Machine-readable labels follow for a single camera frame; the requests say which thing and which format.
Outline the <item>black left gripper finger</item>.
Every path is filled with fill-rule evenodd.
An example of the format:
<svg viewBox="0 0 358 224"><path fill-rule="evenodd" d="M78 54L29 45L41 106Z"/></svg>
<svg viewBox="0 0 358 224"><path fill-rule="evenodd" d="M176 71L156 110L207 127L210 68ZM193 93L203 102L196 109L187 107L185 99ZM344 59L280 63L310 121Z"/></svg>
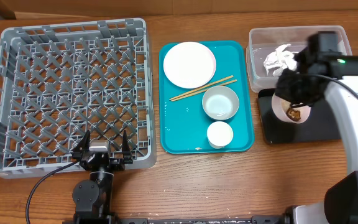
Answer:
<svg viewBox="0 0 358 224"><path fill-rule="evenodd" d="M71 151L71 155L72 158L74 158L74 160L80 161L84 153L89 151L90 135L91 135L90 131L87 130L87 132L85 132L85 135L82 137L80 142Z"/></svg>
<svg viewBox="0 0 358 224"><path fill-rule="evenodd" d="M133 163L132 152L129 147L129 141L127 138L126 130L124 130L124 133L122 136L122 158L123 158L123 161L125 164Z"/></svg>

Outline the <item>pink shallow bowl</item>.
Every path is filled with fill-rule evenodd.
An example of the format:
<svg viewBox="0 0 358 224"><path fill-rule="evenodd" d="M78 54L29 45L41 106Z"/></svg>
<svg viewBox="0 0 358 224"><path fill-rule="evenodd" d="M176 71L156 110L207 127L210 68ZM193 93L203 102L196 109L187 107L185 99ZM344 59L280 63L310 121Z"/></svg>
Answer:
<svg viewBox="0 0 358 224"><path fill-rule="evenodd" d="M301 106L301 107L295 107L297 110L301 111L301 119L299 121L292 121L289 119L286 115L286 111L291 107L291 103L289 101L286 101L280 97L278 97L276 94L273 94L272 100L271 100L271 106L273 109L274 115L283 122L286 123L295 123L295 124L301 124L304 123L311 114L311 107L310 106Z"/></svg>

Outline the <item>brown food scrap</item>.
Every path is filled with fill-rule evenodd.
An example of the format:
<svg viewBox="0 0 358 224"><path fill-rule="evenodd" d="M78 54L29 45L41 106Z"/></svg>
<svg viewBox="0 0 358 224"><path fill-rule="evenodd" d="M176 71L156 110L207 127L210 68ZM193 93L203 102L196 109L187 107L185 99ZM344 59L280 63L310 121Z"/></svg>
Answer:
<svg viewBox="0 0 358 224"><path fill-rule="evenodd" d="M301 119L301 111L296 108L287 109L286 115L292 121L299 121Z"/></svg>

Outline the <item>white paper napkin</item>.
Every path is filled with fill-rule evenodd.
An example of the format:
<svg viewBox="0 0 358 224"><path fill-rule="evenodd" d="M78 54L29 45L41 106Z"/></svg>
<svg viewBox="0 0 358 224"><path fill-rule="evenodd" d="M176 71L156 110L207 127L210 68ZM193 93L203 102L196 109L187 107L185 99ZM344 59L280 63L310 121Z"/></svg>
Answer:
<svg viewBox="0 0 358 224"><path fill-rule="evenodd" d="M296 70L297 62L294 57L297 52L287 50L289 47L291 47L291 44L280 45L267 55L263 62L267 75L279 77L285 69Z"/></svg>

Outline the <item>grey bowl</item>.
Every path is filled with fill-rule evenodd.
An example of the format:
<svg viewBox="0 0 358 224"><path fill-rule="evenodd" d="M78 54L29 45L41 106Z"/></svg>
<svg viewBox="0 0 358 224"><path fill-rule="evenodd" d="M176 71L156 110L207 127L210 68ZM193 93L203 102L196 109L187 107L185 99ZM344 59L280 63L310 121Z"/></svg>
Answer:
<svg viewBox="0 0 358 224"><path fill-rule="evenodd" d="M204 112L213 120L231 119L239 109L239 98L234 90L226 86L214 86L202 98Z"/></svg>

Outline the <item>white cup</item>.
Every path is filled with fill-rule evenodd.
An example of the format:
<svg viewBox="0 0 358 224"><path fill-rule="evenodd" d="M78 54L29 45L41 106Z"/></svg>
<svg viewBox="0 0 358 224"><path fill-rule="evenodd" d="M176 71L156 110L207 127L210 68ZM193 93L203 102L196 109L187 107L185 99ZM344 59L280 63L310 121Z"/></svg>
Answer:
<svg viewBox="0 0 358 224"><path fill-rule="evenodd" d="M207 129L209 145L214 149L224 148L232 141L233 137L231 126L223 121L213 122Z"/></svg>

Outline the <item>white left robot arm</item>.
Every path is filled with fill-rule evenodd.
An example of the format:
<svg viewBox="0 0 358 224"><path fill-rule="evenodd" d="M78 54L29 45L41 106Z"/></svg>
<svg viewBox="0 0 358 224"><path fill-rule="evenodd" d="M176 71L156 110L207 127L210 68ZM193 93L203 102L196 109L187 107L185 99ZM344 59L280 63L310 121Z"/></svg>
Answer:
<svg viewBox="0 0 358 224"><path fill-rule="evenodd" d="M74 223L120 223L118 216L110 211L114 173L124 171L126 164L133 163L127 134L122 137L122 157L110 158L108 141L92 141L87 131L72 151L79 165L89 172L89 179L79 182L73 189L75 203Z"/></svg>

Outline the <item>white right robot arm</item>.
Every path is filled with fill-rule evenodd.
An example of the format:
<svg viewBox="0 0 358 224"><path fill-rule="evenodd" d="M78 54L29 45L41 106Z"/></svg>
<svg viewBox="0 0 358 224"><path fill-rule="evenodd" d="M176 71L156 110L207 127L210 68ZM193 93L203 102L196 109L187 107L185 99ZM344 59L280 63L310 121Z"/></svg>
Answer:
<svg viewBox="0 0 358 224"><path fill-rule="evenodd" d="M325 99L346 150L348 175L332 186L323 202L289 208L284 223L358 223L358 56L343 55L337 34L321 31L295 55L296 70L284 69L272 97L275 116L300 123L309 108Z"/></svg>

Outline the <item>clear plastic waste bin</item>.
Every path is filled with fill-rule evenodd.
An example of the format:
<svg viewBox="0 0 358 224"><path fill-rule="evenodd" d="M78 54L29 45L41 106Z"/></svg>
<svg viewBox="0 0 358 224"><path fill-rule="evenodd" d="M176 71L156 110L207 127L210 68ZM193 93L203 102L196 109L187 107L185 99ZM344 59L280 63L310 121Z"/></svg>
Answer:
<svg viewBox="0 0 358 224"><path fill-rule="evenodd" d="M319 31L334 31L338 35L338 50L351 55L351 47L341 26L296 26L255 28L249 33L247 47L247 73L252 91L274 88L279 77L267 75L263 62L268 54L283 44L291 44L287 50L300 52L307 47L309 36Z"/></svg>

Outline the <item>black tray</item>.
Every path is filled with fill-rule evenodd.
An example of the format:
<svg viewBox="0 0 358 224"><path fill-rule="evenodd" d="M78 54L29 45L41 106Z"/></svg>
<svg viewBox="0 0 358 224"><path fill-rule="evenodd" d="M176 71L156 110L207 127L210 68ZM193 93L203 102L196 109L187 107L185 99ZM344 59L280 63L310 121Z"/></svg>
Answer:
<svg viewBox="0 0 358 224"><path fill-rule="evenodd" d="M279 120L271 106L274 89L258 93L258 106L264 139L267 144L289 144L310 141L340 140L333 112L322 99L311 107L309 118L301 124Z"/></svg>

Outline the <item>wooden chopstick upper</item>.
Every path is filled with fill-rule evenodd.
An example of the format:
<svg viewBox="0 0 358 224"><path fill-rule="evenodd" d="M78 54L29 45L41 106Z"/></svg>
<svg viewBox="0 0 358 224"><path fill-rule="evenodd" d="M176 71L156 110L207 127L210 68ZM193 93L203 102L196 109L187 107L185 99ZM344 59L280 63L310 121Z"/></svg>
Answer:
<svg viewBox="0 0 358 224"><path fill-rule="evenodd" d="M185 92L185 93L182 93L180 95L174 96L174 97L170 98L170 101L176 101L176 100L180 100L182 98L186 98L187 96L193 96L193 95L196 95L198 93L202 93L202 92L206 91L209 87L217 85L217 84L228 85L230 83L234 83L234 82L236 82L236 80L231 80L230 81L230 79L232 79L233 77L234 77L233 75L230 75L230 76L222 78L220 80L216 80L216 81L211 82L209 84L203 85L201 87L195 88L195 89L190 90L188 92Z"/></svg>

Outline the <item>grey dish rack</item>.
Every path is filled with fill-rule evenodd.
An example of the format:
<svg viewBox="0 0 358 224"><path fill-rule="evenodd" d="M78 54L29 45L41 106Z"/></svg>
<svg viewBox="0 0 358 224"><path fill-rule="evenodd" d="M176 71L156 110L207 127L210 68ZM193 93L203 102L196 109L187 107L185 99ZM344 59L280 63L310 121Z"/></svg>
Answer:
<svg viewBox="0 0 358 224"><path fill-rule="evenodd" d="M86 133L128 139L133 163L157 160L152 62L141 18L10 27L0 38L0 177L40 177L71 164Z"/></svg>

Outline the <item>teal plastic tray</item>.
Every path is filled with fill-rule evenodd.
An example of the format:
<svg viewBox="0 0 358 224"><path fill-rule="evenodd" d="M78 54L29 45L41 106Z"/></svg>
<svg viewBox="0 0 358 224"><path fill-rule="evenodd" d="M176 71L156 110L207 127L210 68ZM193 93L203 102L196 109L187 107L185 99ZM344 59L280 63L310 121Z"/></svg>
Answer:
<svg viewBox="0 0 358 224"><path fill-rule="evenodd" d="M159 53L159 106L160 141L162 147L171 154L197 154L215 152L242 152L254 143L254 129L247 84L244 49L233 40L203 42L217 61L213 82L232 75L237 81L227 87L234 90L239 98L237 113L226 122L231 126L234 137L222 149L209 145L207 129L213 120L202 108L203 94L183 100L170 101L186 90L172 84L163 71L163 60L167 52L176 44L163 46Z"/></svg>

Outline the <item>large white plate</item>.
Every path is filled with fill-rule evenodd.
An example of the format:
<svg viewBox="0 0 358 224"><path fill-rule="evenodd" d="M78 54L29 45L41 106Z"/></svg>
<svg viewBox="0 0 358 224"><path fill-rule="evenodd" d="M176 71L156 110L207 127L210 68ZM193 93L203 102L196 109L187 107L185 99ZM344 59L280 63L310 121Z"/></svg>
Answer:
<svg viewBox="0 0 358 224"><path fill-rule="evenodd" d="M163 58L163 72L175 86L194 89L207 84L216 71L212 51L199 42L182 42L173 46Z"/></svg>

